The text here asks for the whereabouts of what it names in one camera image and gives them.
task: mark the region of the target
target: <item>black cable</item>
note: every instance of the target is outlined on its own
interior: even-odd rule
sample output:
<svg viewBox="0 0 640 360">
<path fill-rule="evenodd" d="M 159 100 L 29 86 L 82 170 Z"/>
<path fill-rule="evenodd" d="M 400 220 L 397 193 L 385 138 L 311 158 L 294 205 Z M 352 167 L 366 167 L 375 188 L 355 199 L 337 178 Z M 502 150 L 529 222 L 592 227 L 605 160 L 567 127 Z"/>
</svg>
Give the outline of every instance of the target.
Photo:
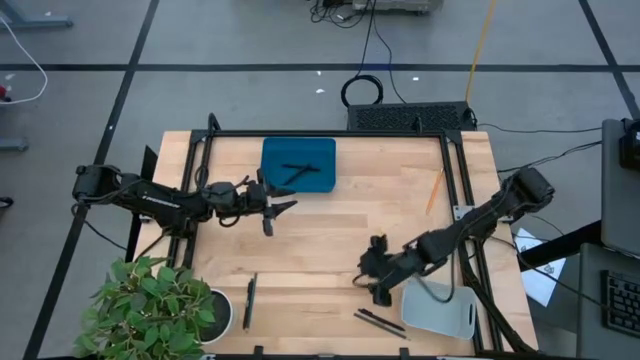
<svg viewBox="0 0 640 360">
<path fill-rule="evenodd" d="M 77 216 L 77 211 L 76 210 L 78 209 L 78 206 L 80 206 L 80 204 L 78 204 L 78 203 L 73 204 L 71 206 L 71 214 L 73 215 L 74 218 Z M 87 219 L 83 219 L 82 221 L 85 223 L 85 225 L 87 225 L 89 227 L 89 229 L 93 230 L 93 232 L 96 233 L 96 235 L 98 235 L 102 239 L 108 241 L 109 243 L 111 243 L 111 245 L 117 247 L 118 249 L 127 251 L 126 247 L 116 243 L 115 241 L 109 239 L 106 235 L 102 234 L 100 231 L 98 231 L 98 229 L 93 227 L 93 225 L 91 225 L 91 223 Z"/>
<path fill-rule="evenodd" d="M 360 60 L 360 67 L 358 68 L 358 73 L 356 76 L 360 75 L 362 72 L 362 68 L 364 67 L 364 59 L 367 56 L 367 47 L 369 46 L 369 36 L 371 36 L 371 25 L 373 25 L 373 14 L 376 11 L 376 3 L 378 0 L 373 0 L 373 5 L 371 6 L 371 18 L 369 18 L 369 28 L 367 29 L 367 37 L 364 40 L 364 50 L 362 51 L 362 60 Z"/>
<path fill-rule="evenodd" d="M 376 24 L 375 14 L 372 13 L 371 16 L 373 17 L 373 29 L 375 30 L 376 35 L 378 36 L 378 39 L 382 41 L 382 44 L 384 44 L 384 46 L 387 48 L 387 51 L 389 52 L 389 63 L 387 64 L 387 70 L 389 71 L 389 79 L 391 80 L 391 87 L 393 88 L 393 92 L 396 93 L 396 96 L 398 97 L 398 99 L 400 99 L 402 103 L 406 104 L 407 102 L 404 101 L 402 96 L 400 96 L 400 93 L 398 93 L 398 89 L 396 89 L 395 81 L 393 81 L 393 70 L 391 69 L 391 66 L 393 64 L 393 51 L 391 51 L 391 47 L 387 44 L 386 41 L 384 41 L 384 39 L 382 38 L 382 35 L 380 35 L 380 32 L 378 31 L 378 25 Z"/>
<path fill-rule="evenodd" d="M 571 148 L 569 150 L 566 150 L 565 152 L 563 152 L 560 155 L 547 156 L 547 157 L 544 157 L 542 159 L 530 162 L 530 163 L 525 164 L 525 165 L 516 166 L 516 167 L 512 167 L 512 168 L 508 168 L 508 169 L 498 170 L 498 173 L 510 172 L 510 171 L 514 171 L 514 170 L 520 170 L 520 169 L 525 168 L 525 167 L 542 165 L 544 163 L 560 159 L 561 157 L 567 156 L 567 155 L 569 155 L 571 153 L 574 153 L 574 152 L 577 152 L 577 151 L 582 151 L 582 150 L 587 150 L 589 148 L 592 148 L 592 147 L 600 145 L 600 144 L 602 144 L 602 140 L 594 141 L 594 142 L 591 142 L 591 143 L 588 143 L 588 144 L 579 145 L 579 146 L 573 147 L 573 148 Z"/>
<path fill-rule="evenodd" d="M 342 29 L 351 29 L 356 25 L 358 25 L 360 21 L 362 21 L 365 15 L 365 11 L 362 11 L 360 13 L 358 20 L 356 20 L 356 22 L 354 22 L 353 24 L 342 25 L 349 22 L 352 18 L 354 18 L 357 15 L 357 13 L 353 13 L 351 15 L 342 17 L 340 22 L 336 22 L 336 20 L 334 19 L 334 16 L 337 16 L 336 13 L 338 12 L 338 9 L 340 9 L 345 5 L 347 4 L 338 4 L 338 5 L 332 5 L 329 7 L 324 7 L 320 5 L 320 0 L 316 0 L 315 4 L 311 6 L 311 8 L 309 8 L 309 13 L 311 14 L 311 22 L 314 24 L 317 24 L 325 21 L 325 22 L 330 22 Z"/>
<path fill-rule="evenodd" d="M 545 219 L 545 218 L 543 218 L 542 216 L 539 216 L 539 215 L 533 215 L 533 214 L 528 214 L 528 215 L 529 215 L 529 216 L 531 216 L 531 217 L 532 217 L 532 218 L 534 218 L 534 219 L 538 219 L 538 220 L 540 220 L 540 221 L 542 221 L 542 222 L 544 222 L 544 223 L 547 223 L 547 225 L 549 225 L 549 226 L 551 226 L 552 228 L 556 229 L 556 231 L 557 231 L 557 232 L 559 232 L 559 233 L 560 233 L 560 235 L 564 235 L 564 233 L 562 232 L 562 230 L 560 230 L 560 228 L 559 228 L 559 227 L 557 227 L 555 224 L 553 224 L 551 221 L 549 221 L 549 220 L 547 220 L 547 219 Z"/>
<path fill-rule="evenodd" d="M 373 5 L 371 6 L 371 18 L 369 19 L 369 28 L 367 30 L 367 37 L 365 39 L 364 42 L 364 50 L 362 51 L 362 60 L 360 61 L 360 66 L 358 67 L 358 72 L 356 73 L 356 75 L 354 77 L 352 77 L 351 79 L 347 80 L 346 83 L 344 83 L 344 85 L 342 85 L 342 90 L 340 90 L 340 99 L 342 100 L 342 104 L 349 108 L 351 106 L 351 104 L 349 104 L 349 101 L 347 100 L 347 88 L 349 88 L 349 86 L 351 84 L 353 84 L 356 81 L 359 80 L 365 80 L 368 81 L 372 84 L 374 84 L 376 86 L 376 88 L 378 89 L 378 98 L 373 102 L 373 104 L 380 104 L 382 103 L 382 100 L 384 99 L 384 88 L 382 86 L 382 82 L 380 81 L 380 79 L 378 79 L 377 77 L 373 76 L 373 75 L 360 75 L 360 73 L 362 73 L 362 68 L 364 67 L 364 61 L 365 58 L 367 57 L 367 48 L 369 46 L 369 38 L 371 36 L 371 26 L 373 25 L 373 21 L 374 21 L 374 14 L 376 11 L 376 2 L 377 0 L 373 0 Z"/>
<path fill-rule="evenodd" d="M 576 289 L 572 288 L 571 286 L 569 286 L 569 285 L 567 285 L 567 284 L 563 283 L 562 281 L 560 281 L 560 280 L 558 280 L 558 279 L 554 278 L 553 276 L 551 276 L 551 275 L 547 274 L 546 272 L 544 272 L 544 271 L 540 271 L 540 270 L 538 270 L 537 268 L 535 268 L 534 266 L 532 266 L 531 264 L 527 263 L 527 262 L 526 262 L 526 260 L 524 260 L 524 259 L 523 259 L 523 257 L 522 257 L 522 253 L 520 252 L 520 249 L 518 249 L 518 247 L 517 247 L 517 246 L 515 246 L 513 243 L 511 243 L 511 242 L 509 242 L 509 241 L 507 241 L 507 240 L 504 240 L 504 239 L 497 238 L 497 237 L 495 237 L 495 236 L 493 236 L 493 235 L 492 235 L 492 236 L 490 236 L 490 237 L 491 237 L 492 239 L 498 240 L 498 241 L 500 241 L 500 242 L 502 242 L 502 243 L 504 243 L 504 244 L 507 244 L 507 245 L 511 246 L 511 247 L 516 251 L 516 254 L 517 254 L 517 256 L 518 256 L 518 260 L 520 260 L 520 263 L 522 263 L 522 264 L 523 264 L 527 269 L 529 269 L 529 270 L 533 270 L 533 271 L 537 272 L 538 274 L 541 274 L 541 275 L 545 276 L 546 278 L 551 279 L 551 280 L 552 280 L 553 282 L 555 282 L 556 284 L 558 284 L 558 285 L 562 286 L 563 288 L 565 288 L 565 289 L 567 289 L 567 290 L 571 291 L 572 293 L 574 293 L 574 294 L 576 294 L 576 295 L 578 295 L 578 296 L 582 297 L 583 299 L 588 300 L 589 302 L 591 302 L 591 303 L 593 303 L 593 304 L 597 305 L 598 307 L 602 308 L 603 310 L 605 310 L 605 311 L 607 311 L 607 312 L 614 313 L 614 314 L 616 314 L 616 315 L 618 315 L 618 316 L 621 316 L 621 317 L 628 317 L 628 315 L 627 315 L 626 313 L 620 313 L 620 312 L 616 311 L 615 309 L 610 308 L 609 306 L 607 306 L 607 305 L 605 305 L 605 304 L 601 303 L 600 301 L 595 300 L 594 298 L 592 298 L 592 297 L 590 297 L 590 296 L 588 296 L 588 295 L 583 294 L 583 293 L 582 293 L 582 292 L 580 292 L 579 290 L 576 290 Z"/>
<path fill-rule="evenodd" d="M 142 250 L 140 255 L 136 256 L 136 259 L 134 260 L 134 262 L 140 259 L 141 257 L 143 257 L 146 253 L 148 253 L 149 250 L 151 250 L 154 246 L 156 246 L 160 242 L 160 240 L 162 240 L 162 238 L 164 238 L 166 235 L 167 235 L 167 231 L 163 229 L 160 236 L 157 239 L 155 239 L 151 244 L 149 244 L 149 246 L 147 246 L 144 250 Z"/>
<path fill-rule="evenodd" d="M 602 130 L 602 127 L 588 128 L 588 129 L 579 129 L 579 130 L 512 130 L 512 129 L 504 129 L 498 125 L 488 124 L 488 123 L 480 123 L 478 126 L 490 126 L 492 128 L 496 128 L 500 131 L 516 133 L 516 134 L 540 134 L 540 133 L 552 133 L 552 134 L 572 134 L 572 133 L 585 133 L 590 131 L 598 131 Z"/>
</svg>

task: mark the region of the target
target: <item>metal bracket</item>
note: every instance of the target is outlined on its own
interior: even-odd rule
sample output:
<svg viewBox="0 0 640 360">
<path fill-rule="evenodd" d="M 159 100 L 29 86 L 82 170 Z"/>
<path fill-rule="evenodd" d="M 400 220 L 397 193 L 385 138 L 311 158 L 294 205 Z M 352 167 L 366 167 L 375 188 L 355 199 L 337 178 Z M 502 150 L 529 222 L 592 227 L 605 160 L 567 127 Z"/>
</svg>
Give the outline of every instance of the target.
<svg viewBox="0 0 640 360">
<path fill-rule="evenodd" d="M 455 218 L 454 220 L 458 221 L 462 219 L 463 216 L 465 216 L 469 211 L 473 210 L 474 208 L 475 206 L 471 206 L 471 205 L 454 205 L 453 206 L 453 216 Z M 513 217 L 503 216 L 500 219 L 498 219 L 498 222 L 511 224 L 513 222 Z"/>
</svg>

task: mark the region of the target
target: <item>white paper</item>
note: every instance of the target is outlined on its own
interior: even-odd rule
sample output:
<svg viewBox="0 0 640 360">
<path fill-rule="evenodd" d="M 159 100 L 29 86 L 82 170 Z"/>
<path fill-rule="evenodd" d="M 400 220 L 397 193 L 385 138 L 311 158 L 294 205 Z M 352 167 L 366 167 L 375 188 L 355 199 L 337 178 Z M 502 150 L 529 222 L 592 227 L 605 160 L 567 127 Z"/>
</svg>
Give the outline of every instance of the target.
<svg viewBox="0 0 640 360">
<path fill-rule="evenodd" d="M 518 230 L 515 242 L 518 249 L 520 249 L 520 252 L 542 244 L 542 241 L 535 238 L 529 239 L 530 237 L 534 238 L 534 236 L 529 234 L 525 229 L 521 228 Z M 547 265 L 539 266 L 537 269 L 547 273 L 557 280 L 560 277 L 565 261 L 565 259 L 559 259 L 552 261 Z M 551 300 L 553 290 L 556 288 L 555 281 L 533 270 L 527 270 L 522 273 L 522 282 L 524 283 L 524 290 L 529 297 L 544 307 L 549 305 L 549 300 Z"/>
</svg>

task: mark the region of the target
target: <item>keyboard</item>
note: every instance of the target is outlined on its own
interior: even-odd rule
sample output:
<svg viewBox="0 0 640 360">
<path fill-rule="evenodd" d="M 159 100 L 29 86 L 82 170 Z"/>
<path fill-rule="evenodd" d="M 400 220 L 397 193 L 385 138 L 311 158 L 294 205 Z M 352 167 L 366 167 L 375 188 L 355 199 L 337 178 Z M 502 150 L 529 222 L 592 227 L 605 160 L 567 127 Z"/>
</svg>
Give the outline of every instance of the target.
<svg viewBox="0 0 640 360">
<path fill-rule="evenodd" d="M 615 312 L 602 309 L 605 327 L 640 338 L 640 279 L 602 271 L 602 302 Z"/>
</svg>

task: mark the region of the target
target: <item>floor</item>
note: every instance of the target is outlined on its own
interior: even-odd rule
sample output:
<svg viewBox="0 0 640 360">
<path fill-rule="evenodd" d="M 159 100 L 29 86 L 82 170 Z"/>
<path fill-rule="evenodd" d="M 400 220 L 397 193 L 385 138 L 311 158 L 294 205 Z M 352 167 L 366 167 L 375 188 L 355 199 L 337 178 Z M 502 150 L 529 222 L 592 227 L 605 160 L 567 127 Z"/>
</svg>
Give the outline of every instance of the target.
<svg viewBox="0 0 640 360">
<path fill-rule="evenodd" d="M 18 33 L 47 70 L 49 86 L 35 102 L 0 107 L 0 134 L 30 141 L 27 152 L 0 154 L 6 169 L 0 193 L 16 200 L 0 215 L 5 359 L 68 354 L 88 296 L 111 261 L 124 255 L 82 231 L 48 330 L 46 317 L 36 326 L 33 338 L 44 341 L 25 353 L 58 259 L 70 255 L 75 244 L 67 239 L 76 166 L 104 160 L 138 172 L 144 145 L 158 150 L 164 131 L 203 128 L 210 111 L 225 129 L 344 129 L 339 92 L 358 67 L 367 30 L 366 18 L 350 30 L 313 24 L 312 2 L 303 0 L 20 4 L 30 14 L 69 15 L 75 25 Z M 489 0 L 447 0 L 424 17 L 397 12 L 376 17 L 394 63 L 401 64 L 394 79 L 405 100 L 464 98 L 488 5 Z M 592 11 L 591 22 L 585 9 Z M 640 33 L 634 31 L 639 12 L 634 0 L 616 6 L 603 0 L 499 1 L 471 98 L 480 122 L 510 129 L 580 129 L 606 118 L 640 116 L 632 95 L 640 93 Z M 385 102 L 394 103 L 387 61 L 386 49 L 372 36 L 365 70 L 374 70 L 366 72 L 382 80 Z M 41 74 L 28 63 L 11 38 L 0 34 L 0 83 L 11 86 L 14 99 L 30 97 L 42 85 Z M 351 103 L 374 97 L 375 89 L 366 84 L 349 90 Z M 499 168 L 599 138 L 597 132 L 482 130 L 491 135 Z M 600 216 L 599 151 L 540 167 L 557 190 L 540 215 L 564 232 Z M 125 211 L 96 207 L 88 220 L 126 243 L 130 215 Z M 542 238 L 558 235 L 533 218 L 516 225 Z M 577 259 L 570 259 L 562 279 L 577 284 L 576 268 Z M 547 309 L 531 303 L 543 350 L 575 351 L 573 304 L 562 290 Z"/>
</svg>

